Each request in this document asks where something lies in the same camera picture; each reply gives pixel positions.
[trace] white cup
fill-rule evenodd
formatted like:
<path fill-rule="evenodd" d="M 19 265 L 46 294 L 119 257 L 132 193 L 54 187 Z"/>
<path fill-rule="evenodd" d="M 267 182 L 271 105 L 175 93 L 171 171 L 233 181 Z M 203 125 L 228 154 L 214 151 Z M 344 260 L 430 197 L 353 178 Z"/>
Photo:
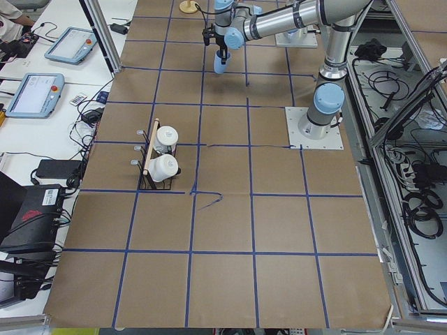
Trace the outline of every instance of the white cup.
<path fill-rule="evenodd" d="M 179 170 L 179 164 L 174 156 L 162 155 L 149 162 L 149 173 L 156 183 L 175 176 Z"/>
<path fill-rule="evenodd" d="M 175 151 L 175 145 L 178 140 L 179 134 L 173 127 L 160 127 L 156 131 L 154 149 L 159 154 L 171 154 Z"/>

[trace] white table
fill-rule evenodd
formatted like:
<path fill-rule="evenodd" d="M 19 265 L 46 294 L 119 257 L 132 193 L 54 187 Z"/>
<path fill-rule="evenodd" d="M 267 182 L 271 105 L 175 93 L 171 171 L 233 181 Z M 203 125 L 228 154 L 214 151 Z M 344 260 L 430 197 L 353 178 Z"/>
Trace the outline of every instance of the white table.
<path fill-rule="evenodd" d="M 18 86 L 19 82 L 3 82 L 0 85 L 0 90 L 13 93 Z M 47 119 L 7 118 L 0 127 L 0 152 L 28 151 L 57 159 L 69 159 L 79 150 L 79 146 L 68 138 L 73 122 L 78 117 L 76 107 L 71 105 L 69 101 L 79 92 L 92 97 L 100 88 L 101 86 L 95 85 L 66 84 L 54 112 Z M 5 106 L 9 104 L 11 98 L 0 94 L 0 101 L 5 103 Z M 89 108 L 96 108 L 100 105 L 92 103 Z M 27 154 L 8 155 L 2 172 L 21 185 L 31 185 L 29 174 L 34 168 L 37 168 L 41 159 Z M 53 182 L 56 181 L 46 179 L 44 184 L 52 184 Z M 71 211 L 74 199 L 75 197 L 67 199 L 64 202 L 64 208 Z M 67 231 L 68 227 L 58 230 L 56 238 L 58 243 L 64 244 Z M 49 293 L 49 290 L 41 291 L 34 299 L 0 308 L 0 318 L 41 314 Z"/>
<path fill-rule="evenodd" d="M 125 21 L 113 20 L 113 18 L 131 19 L 137 0 L 100 0 L 99 3 L 108 24 L 123 24 Z M 78 0 L 52 0 L 37 20 L 33 29 L 39 27 L 43 22 L 53 22 L 58 26 L 57 29 L 50 32 L 50 36 L 59 36 L 68 27 L 89 29 L 89 23 Z M 52 28 L 54 26 L 46 24 L 44 27 L 38 28 L 36 33 L 45 36 L 45 33 Z M 126 36 L 114 31 L 110 33 L 115 42 L 115 47 L 121 55 Z M 50 46 L 50 42 L 42 38 L 39 39 L 27 58 L 16 59 L 6 64 L 0 71 L 0 77 L 21 80 L 24 74 L 28 72 L 62 73 L 67 83 L 92 85 L 102 85 L 104 82 L 112 79 L 98 45 L 95 45 L 91 53 L 79 65 L 70 65 L 46 59 L 44 54 Z"/>

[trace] metal rod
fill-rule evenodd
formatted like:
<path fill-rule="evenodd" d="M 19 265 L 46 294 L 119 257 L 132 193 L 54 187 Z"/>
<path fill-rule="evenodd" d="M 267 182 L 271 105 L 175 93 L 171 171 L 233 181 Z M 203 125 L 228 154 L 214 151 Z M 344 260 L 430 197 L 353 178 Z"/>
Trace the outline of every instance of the metal rod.
<path fill-rule="evenodd" d="M 79 2 L 90 24 L 91 30 L 98 40 L 98 45 L 103 53 L 109 71 L 111 73 L 121 72 L 122 64 L 118 51 L 113 43 L 98 0 L 79 0 Z"/>

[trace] metal plate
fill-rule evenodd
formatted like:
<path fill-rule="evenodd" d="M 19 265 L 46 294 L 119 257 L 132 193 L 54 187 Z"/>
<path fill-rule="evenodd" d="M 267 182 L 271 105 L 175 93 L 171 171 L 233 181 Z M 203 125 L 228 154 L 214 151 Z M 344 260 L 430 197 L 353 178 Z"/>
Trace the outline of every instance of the metal plate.
<path fill-rule="evenodd" d="M 288 39 L 285 33 L 277 33 L 274 36 L 277 47 L 305 47 L 316 49 L 318 42 L 315 33 L 306 33 L 305 35 L 296 34 L 292 39 Z"/>
<path fill-rule="evenodd" d="M 307 113 L 307 107 L 286 107 L 288 141 L 292 149 L 343 150 L 342 137 L 338 127 L 331 128 L 322 140 L 311 140 L 298 130 L 298 121 Z"/>

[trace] brown paper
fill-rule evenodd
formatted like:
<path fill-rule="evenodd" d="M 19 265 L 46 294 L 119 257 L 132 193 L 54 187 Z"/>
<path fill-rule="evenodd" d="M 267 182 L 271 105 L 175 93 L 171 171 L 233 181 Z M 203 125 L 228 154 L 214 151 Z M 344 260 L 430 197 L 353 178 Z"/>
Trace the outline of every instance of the brown paper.
<path fill-rule="evenodd" d="M 179 3 L 138 2 L 123 62 L 149 70 L 113 82 L 45 308 L 52 325 L 382 327 L 390 301 L 346 138 L 343 151 L 286 148 L 284 106 L 311 103 L 321 44 L 286 57 L 272 36 L 253 41 L 217 75 L 200 14 Z M 130 164 L 151 114 L 179 133 L 167 193 L 138 191 Z"/>

